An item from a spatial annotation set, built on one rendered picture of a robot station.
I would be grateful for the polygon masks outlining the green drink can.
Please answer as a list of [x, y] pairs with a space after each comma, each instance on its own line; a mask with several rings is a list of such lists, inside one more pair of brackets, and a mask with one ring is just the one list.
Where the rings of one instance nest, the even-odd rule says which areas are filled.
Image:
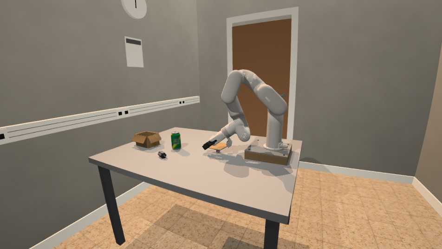
[[180, 133], [178, 131], [172, 132], [171, 143], [172, 143], [172, 148], [174, 150], [178, 150], [181, 148], [181, 137], [180, 137]]

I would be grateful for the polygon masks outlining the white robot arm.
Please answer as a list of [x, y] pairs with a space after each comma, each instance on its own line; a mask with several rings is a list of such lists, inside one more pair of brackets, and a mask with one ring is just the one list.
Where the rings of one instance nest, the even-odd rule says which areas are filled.
[[282, 141], [283, 119], [287, 111], [287, 103], [271, 86], [266, 85], [255, 73], [249, 70], [231, 71], [221, 94], [221, 99], [226, 104], [229, 115], [233, 119], [232, 122], [222, 128], [222, 132], [228, 139], [226, 146], [228, 148], [232, 146], [230, 137], [235, 133], [243, 142], [250, 139], [250, 129], [237, 97], [241, 84], [245, 84], [251, 89], [268, 108], [266, 144], [263, 147], [270, 151], [281, 151], [288, 148], [288, 145], [283, 144]]

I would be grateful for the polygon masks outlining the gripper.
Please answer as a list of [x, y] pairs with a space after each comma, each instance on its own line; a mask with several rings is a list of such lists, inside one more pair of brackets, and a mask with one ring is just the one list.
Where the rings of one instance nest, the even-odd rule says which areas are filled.
[[208, 142], [206, 142], [202, 147], [204, 150], [206, 150], [207, 148], [209, 148], [210, 146], [214, 146], [216, 144], [218, 144], [220, 141], [222, 141], [223, 139], [225, 139], [226, 136], [224, 135], [224, 133], [221, 131], [219, 131], [218, 133], [214, 134], [210, 140]]

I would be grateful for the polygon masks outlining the orange flat square mat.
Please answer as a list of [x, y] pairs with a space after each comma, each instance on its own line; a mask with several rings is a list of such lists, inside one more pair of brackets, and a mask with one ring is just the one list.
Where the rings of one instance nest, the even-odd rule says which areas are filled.
[[226, 146], [226, 143], [221, 143], [221, 142], [219, 142], [218, 144], [216, 144], [215, 146], [210, 146], [209, 148], [210, 149], [214, 149], [214, 150], [216, 150], [216, 149], [220, 149], [220, 150], [222, 150], [222, 149], [224, 149], [224, 148], [226, 148], [227, 146]]

